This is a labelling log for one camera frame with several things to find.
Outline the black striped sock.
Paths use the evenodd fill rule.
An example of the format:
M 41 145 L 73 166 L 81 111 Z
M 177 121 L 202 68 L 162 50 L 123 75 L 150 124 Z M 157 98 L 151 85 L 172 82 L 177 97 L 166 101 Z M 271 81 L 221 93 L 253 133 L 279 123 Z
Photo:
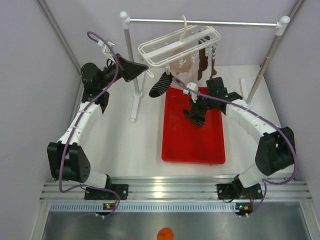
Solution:
M 157 98 L 163 95 L 171 86 L 173 81 L 173 75 L 164 72 L 158 82 L 150 89 L 149 96 L 151 98 Z
M 183 114 L 189 121 L 191 121 L 193 124 L 195 124 L 198 127 L 202 127 L 206 122 L 205 116 L 201 114 L 192 113 L 186 109 L 183 110 Z

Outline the brown sock striped cuff long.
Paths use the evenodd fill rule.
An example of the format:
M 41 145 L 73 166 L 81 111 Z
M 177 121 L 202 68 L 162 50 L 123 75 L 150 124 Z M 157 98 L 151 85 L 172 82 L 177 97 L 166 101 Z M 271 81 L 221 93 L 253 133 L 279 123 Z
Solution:
M 203 72 L 208 67 L 208 55 L 206 54 L 205 48 L 202 48 L 199 50 L 198 57 L 199 57 L 199 63 L 198 63 L 197 80 L 200 81 L 203 76 Z

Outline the pale pink sock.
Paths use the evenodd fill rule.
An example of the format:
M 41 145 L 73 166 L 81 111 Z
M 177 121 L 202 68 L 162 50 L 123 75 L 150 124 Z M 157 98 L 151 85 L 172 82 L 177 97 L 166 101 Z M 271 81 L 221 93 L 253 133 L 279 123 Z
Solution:
M 192 55 L 186 55 L 169 64 L 171 75 L 180 79 L 185 85 L 198 79 L 198 65 L 192 60 Z

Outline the white clip sock hanger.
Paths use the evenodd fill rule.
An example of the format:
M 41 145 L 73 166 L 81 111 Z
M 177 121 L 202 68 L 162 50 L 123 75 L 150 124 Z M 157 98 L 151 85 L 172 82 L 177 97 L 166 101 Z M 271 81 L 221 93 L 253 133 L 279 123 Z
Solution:
M 149 40 L 138 46 L 138 54 L 151 68 L 164 68 L 170 74 L 170 63 L 191 55 L 196 61 L 199 50 L 206 50 L 208 55 L 213 46 L 221 39 L 220 33 L 212 26 L 187 25 L 183 15 L 183 28 Z

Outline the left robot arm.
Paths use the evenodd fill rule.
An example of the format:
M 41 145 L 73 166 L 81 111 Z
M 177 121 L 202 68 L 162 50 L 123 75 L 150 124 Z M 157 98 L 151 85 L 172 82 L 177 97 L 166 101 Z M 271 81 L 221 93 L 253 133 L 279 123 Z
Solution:
M 130 82 L 147 70 L 147 65 L 129 61 L 120 54 L 116 54 L 115 61 L 108 60 L 103 69 L 92 62 L 81 67 L 84 91 L 79 110 L 64 135 L 47 147 L 50 172 L 55 180 L 95 187 L 95 192 L 103 199 L 113 194 L 110 177 L 91 169 L 83 145 L 107 108 L 110 96 L 106 91 L 108 85 L 119 79 Z

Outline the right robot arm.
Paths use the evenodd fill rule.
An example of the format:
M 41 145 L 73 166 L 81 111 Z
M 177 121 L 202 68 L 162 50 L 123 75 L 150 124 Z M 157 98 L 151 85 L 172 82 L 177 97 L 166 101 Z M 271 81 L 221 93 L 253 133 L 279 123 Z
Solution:
M 233 180 L 233 192 L 246 198 L 252 187 L 268 176 L 295 164 L 295 138 L 289 127 L 280 128 L 252 111 L 237 92 L 228 92 L 223 79 L 206 81 L 207 93 L 200 93 L 196 83 L 190 82 L 183 90 L 189 95 L 190 110 L 185 117 L 197 126 L 203 126 L 209 110 L 218 110 L 239 124 L 257 143 L 254 163 Z

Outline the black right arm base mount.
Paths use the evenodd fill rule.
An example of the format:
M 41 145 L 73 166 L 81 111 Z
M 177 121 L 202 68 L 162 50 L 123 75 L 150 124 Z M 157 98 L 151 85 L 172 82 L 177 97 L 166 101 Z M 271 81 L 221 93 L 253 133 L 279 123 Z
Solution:
M 260 184 L 244 188 L 237 183 L 219 183 L 216 185 L 218 199 L 224 202 L 233 200 L 261 200 L 263 191 Z

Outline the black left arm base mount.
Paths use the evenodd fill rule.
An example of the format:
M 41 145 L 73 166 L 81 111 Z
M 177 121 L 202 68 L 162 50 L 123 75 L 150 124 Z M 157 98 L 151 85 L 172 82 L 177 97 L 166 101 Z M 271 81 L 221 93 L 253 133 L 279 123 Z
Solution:
M 126 200 L 129 193 L 128 184 L 113 184 L 111 189 L 112 192 L 87 188 L 85 191 L 85 200 Z

